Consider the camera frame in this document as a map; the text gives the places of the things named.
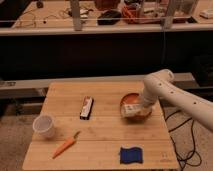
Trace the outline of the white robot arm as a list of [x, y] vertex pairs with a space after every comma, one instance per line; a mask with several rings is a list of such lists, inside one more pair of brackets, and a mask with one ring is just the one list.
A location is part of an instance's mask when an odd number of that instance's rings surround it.
[[213, 132], [213, 102], [174, 86], [173, 80], [174, 74], [169, 69], [147, 74], [143, 78], [144, 88], [141, 93], [141, 105], [144, 108], [149, 108], [155, 104], [159, 97], [163, 97]]

